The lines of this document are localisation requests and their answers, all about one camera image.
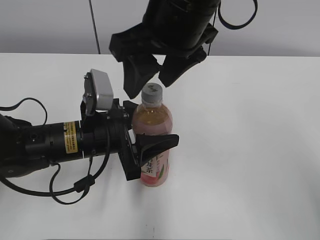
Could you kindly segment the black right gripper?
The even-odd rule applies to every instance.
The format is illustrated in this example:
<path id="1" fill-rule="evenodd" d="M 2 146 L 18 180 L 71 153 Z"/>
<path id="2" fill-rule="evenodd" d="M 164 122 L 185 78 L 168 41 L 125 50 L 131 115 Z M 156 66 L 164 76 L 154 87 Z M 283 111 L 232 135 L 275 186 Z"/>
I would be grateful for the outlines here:
<path id="1" fill-rule="evenodd" d="M 218 34 L 210 20 L 219 4 L 219 0 L 150 0 L 141 23 L 111 36 L 109 50 L 123 61 L 123 89 L 130 99 L 158 72 L 168 88 L 206 59 L 201 46 Z M 166 55 L 162 66 L 152 54 Z"/>

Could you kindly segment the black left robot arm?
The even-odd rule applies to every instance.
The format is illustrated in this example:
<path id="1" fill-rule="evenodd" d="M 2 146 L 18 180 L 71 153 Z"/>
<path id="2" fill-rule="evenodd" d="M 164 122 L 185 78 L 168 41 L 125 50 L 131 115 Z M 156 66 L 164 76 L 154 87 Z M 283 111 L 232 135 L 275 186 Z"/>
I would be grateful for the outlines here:
<path id="1" fill-rule="evenodd" d="M 18 178 L 45 169 L 52 163 L 117 153 L 128 181 L 139 179 L 141 167 L 149 160 L 179 143 L 176 134 L 138 134 L 132 143 L 129 130 L 137 104 L 119 100 L 112 108 L 85 114 L 80 105 L 81 120 L 42 124 L 10 116 L 0 117 L 0 173 Z"/>

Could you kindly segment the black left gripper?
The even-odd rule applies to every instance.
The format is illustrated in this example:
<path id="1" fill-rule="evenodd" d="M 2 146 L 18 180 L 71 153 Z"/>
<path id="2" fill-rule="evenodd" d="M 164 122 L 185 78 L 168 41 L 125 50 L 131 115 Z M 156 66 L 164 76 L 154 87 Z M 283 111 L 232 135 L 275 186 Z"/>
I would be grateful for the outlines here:
<path id="1" fill-rule="evenodd" d="M 111 154 L 118 154 L 127 181 L 141 177 L 141 167 L 159 154 L 175 148 L 179 144 L 177 134 L 135 136 L 135 146 L 129 130 L 132 118 L 139 105 L 129 100 L 120 105 L 118 98 L 107 111 L 86 115 L 86 105 L 80 104 L 81 147 L 85 157 L 104 155 L 104 160 L 93 178 L 98 178 L 107 166 Z"/>

